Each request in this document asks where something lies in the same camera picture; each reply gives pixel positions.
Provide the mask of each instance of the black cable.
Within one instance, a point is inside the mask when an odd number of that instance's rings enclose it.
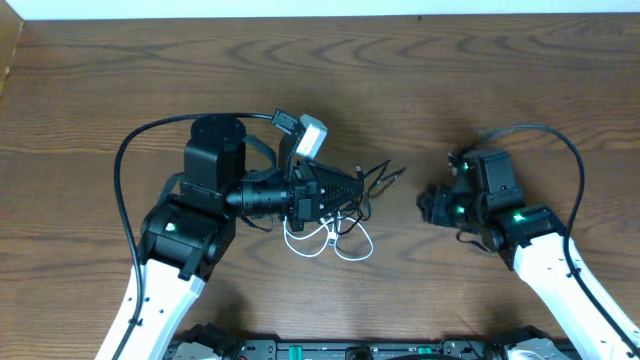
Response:
[[[240,216],[240,220],[242,220],[242,222],[244,222],[245,224],[247,224],[247,226],[249,226],[250,228],[253,229],[258,229],[258,230],[262,230],[266,233],[270,233],[273,231],[273,229],[275,229],[276,227],[276,219],[273,218],[273,215],[267,215],[270,219],[271,219],[271,227],[267,228],[264,226],[260,226],[256,223],[254,223],[253,221],[251,221],[251,219],[249,219],[248,217],[242,215]]]
[[[371,174],[375,173],[376,171],[380,171],[378,173],[378,176],[376,176],[375,180],[373,180],[373,182],[371,183],[371,185],[369,185],[369,187],[367,188],[367,191],[365,191],[365,193],[358,197],[357,199],[355,199],[354,201],[352,201],[351,203],[347,204],[344,208],[340,209],[340,212],[344,212],[344,211],[350,211],[350,213],[348,215],[344,215],[341,216],[340,219],[344,219],[345,217],[350,217],[352,216],[354,213],[357,213],[358,216],[356,217],[355,221],[351,223],[351,225],[345,230],[345,231],[338,231],[337,234],[342,236],[342,235],[346,235],[349,232],[351,232],[351,230],[353,230],[361,221],[367,221],[371,218],[371,202],[370,200],[372,198],[378,197],[380,195],[382,195],[383,192],[385,192],[389,186],[393,185],[398,178],[400,177],[400,175],[402,175],[402,173],[407,169],[406,167],[400,169],[400,170],[396,170],[393,173],[384,176],[385,172],[387,171],[387,167],[389,166],[389,163],[391,162],[391,160],[385,160],[382,163],[374,166],[373,168],[371,168],[369,171],[367,171],[364,176],[363,176],[363,180],[366,179],[367,177],[369,177]],[[377,191],[376,193],[373,193],[373,190],[379,186],[380,184],[385,183],[385,185],[382,187],[381,190]],[[366,211],[366,215],[365,212],[362,210],[362,206],[365,207]],[[338,217],[338,212],[336,211],[335,215],[334,215],[335,219],[339,219]]]
[[[124,232],[127,237],[127,242],[129,243],[129,250],[131,251],[131,258],[133,260],[133,268],[136,276],[136,287],[137,287],[137,299],[136,299],[136,307],[133,312],[133,316],[131,320],[129,320],[129,327],[124,333],[118,348],[113,354],[113,360],[117,360],[124,350],[133,329],[136,324],[139,322],[140,312],[142,310],[142,303],[144,298],[144,284],[142,283],[142,269],[140,268],[140,260],[138,259],[138,250],[136,249],[136,242],[133,236],[133,231],[131,230],[131,223],[129,222],[129,217],[127,215],[127,209],[124,206],[124,198],[122,196],[122,187],[120,185],[120,167],[122,164],[122,157],[124,156],[124,152],[127,149],[129,143],[135,138],[137,135],[142,133],[143,131],[149,130],[156,126],[170,124],[183,120],[194,120],[200,118],[202,116],[233,116],[238,118],[255,118],[255,119],[265,119],[271,120],[272,116],[267,114],[253,114],[253,113],[221,113],[221,114],[190,114],[190,115],[180,115],[174,116],[162,120],[157,120],[151,122],[149,124],[143,125],[134,131],[132,131],[120,144],[120,148],[116,154],[116,159],[113,167],[113,186],[115,188],[116,193],[116,202],[118,203],[118,210],[120,211],[120,218],[122,219],[122,225],[124,226]]]
[[[489,251],[489,250],[488,250],[484,245],[482,245],[481,243],[479,243],[479,242],[477,242],[477,241],[475,241],[475,240],[462,240],[462,239],[460,238],[460,236],[462,236],[462,234],[464,234],[464,233],[468,233],[468,234],[472,234],[472,235],[477,235],[477,234],[474,234],[474,233],[469,232],[469,231],[467,231],[467,230],[459,230],[459,231],[456,233],[456,240],[458,240],[459,242],[461,242],[461,243],[463,243],[463,244],[471,244],[471,245],[473,245],[473,246],[477,247],[478,249],[480,249],[480,250],[482,250],[482,251],[484,251],[484,252],[486,252],[486,253],[491,253],[491,252],[490,252],[490,251]]]
[[[472,145],[468,150],[473,149],[477,145],[491,142],[497,138],[510,134],[514,131],[522,131],[522,130],[539,130],[539,131],[551,133],[556,137],[558,137],[560,140],[562,140],[569,147],[571,152],[573,152],[573,154],[575,155],[576,161],[578,163],[580,183],[578,185],[578,194],[576,195],[576,200],[573,205],[573,209],[571,210],[571,214],[569,215],[569,220],[567,221],[567,229],[562,238],[562,250],[564,252],[564,257],[569,267],[569,274],[567,274],[567,277],[573,277],[574,279],[576,279],[576,282],[578,283],[578,286],[580,286],[580,289],[582,289],[582,291],[587,296],[589,301],[591,301],[593,306],[598,310],[598,312],[600,312],[600,314],[607,321],[607,323],[609,323],[611,328],[618,334],[618,336],[620,336],[620,339],[622,340],[622,342],[624,342],[625,345],[629,347],[629,350],[631,350],[633,355],[640,358],[640,349],[635,347],[635,345],[633,344],[633,341],[627,336],[624,330],[622,330],[620,325],[616,323],[616,321],[611,317],[611,315],[609,315],[609,313],[605,310],[602,304],[600,304],[598,299],[596,299],[596,297],[593,295],[589,287],[584,283],[584,281],[580,277],[580,268],[575,267],[575,264],[573,263],[573,260],[571,258],[571,253],[569,252],[569,238],[571,237],[571,230],[573,229],[573,223],[575,222],[576,216],[578,214],[578,208],[580,207],[580,202],[582,201],[582,195],[584,193],[584,186],[585,186],[584,185],[585,183],[584,163],[582,162],[582,157],[580,156],[580,152],[578,151],[576,146],[564,134],[562,134],[560,131],[552,127],[545,126],[545,125],[516,125],[516,126],[512,126],[505,129],[498,129],[492,132],[491,134],[482,138],[475,145]]]

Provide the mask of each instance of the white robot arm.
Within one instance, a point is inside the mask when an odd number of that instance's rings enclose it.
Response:
[[[527,247],[518,246],[514,271],[544,301],[583,359],[629,359],[629,347],[605,321],[576,280],[568,276],[570,270],[562,241],[562,236],[551,233],[532,239]],[[635,346],[639,346],[638,327],[593,276],[572,239],[569,246],[571,261],[579,266],[582,280]]]
[[[153,259],[142,266],[145,302],[140,313],[139,325],[133,328],[120,359],[162,358],[180,321],[200,296],[205,285],[196,275],[192,275],[188,281],[180,279],[179,272],[180,269]],[[120,311],[100,347],[96,360],[113,358],[129,326],[136,296],[136,278],[134,269],[131,269],[131,279]]]

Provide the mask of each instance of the wooden table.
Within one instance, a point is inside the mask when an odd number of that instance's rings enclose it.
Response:
[[[529,122],[582,151],[574,238],[640,322],[639,48],[638,15],[29,22],[0,103],[0,357],[95,356],[131,267],[112,184],[131,130],[182,113],[276,107],[328,126],[320,161],[352,173],[384,159],[409,167],[373,203],[375,254],[305,259],[281,231],[240,224],[182,329],[426,339],[532,324],[564,337],[499,258],[424,224],[415,207],[429,183],[447,179],[447,151],[475,129]],[[247,126],[271,145],[281,136]],[[136,234],[181,170],[188,138],[188,123],[166,126],[126,154]],[[566,219],[577,171],[564,145],[540,133],[501,145],[530,202]],[[263,165],[249,154],[248,167]]]

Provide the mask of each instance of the cable bundle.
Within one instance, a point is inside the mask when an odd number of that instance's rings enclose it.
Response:
[[[360,229],[362,230],[362,232],[364,233],[364,236],[367,237],[367,241],[369,241],[369,246],[371,247],[371,250],[369,251],[369,253],[365,256],[362,257],[357,257],[357,258],[352,258],[352,257],[348,257],[345,256],[345,252],[343,250],[340,249],[340,247],[338,246],[338,240],[340,239],[340,228],[342,226],[342,221],[343,220],[349,220],[351,222],[353,222],[355,225],[358,225],[360,227]],[[366,260],[369,257],[371,257],[371,255],[373,255],[373,240],[371,239],[371,236],[369,236],[369,233],[367,232],[367,230],[364,228],[364,226],[358,222],[358,220],[352,218],[352,217],[342,217],[341,213],[338,211],[337,216],[332,216],[327,218],[323,218],[320,219],[322,225],[320,225],[317,229],[315,229],[314,231],[312,231],[311,233],[304,235],[304,236],[295,236],[293,234],[291,234],[289,232],[289,230],[287,229],[287,218],[284,218],[284,221],[282,222],[282,227],[284,229],[283,234],[284,234],[284,241],[287,244],[287,246],[289,247],[289,249],[291,249],[294,253],[303,256],[303,257],[307,257],[307,258],[312,258],[312,257],[316,257],[318,255],[320,255],[324,249],[327,248],[327,246],[333,246],[333,250],[335,251],[336,255],[338,255],[338,257],[340,257],[343,260],[346,261],[362,261],[362,260]],[[324,245],[322,245],[322,247],[320,248],[320,250],[318,250],[317,252],[313,253],[313,254],[305,254],[302,253],[298,250],[296,250],[291,243],[289,242],[289,237],[291,237],[293,240],[297,240],[297,241],[304,241],[304,240],[308,240],[311,237],[313,237],[314,235],[316,235],[318,232],[320,232],[320,230],[325,229],[327,231],[327,238],[324,241]]]

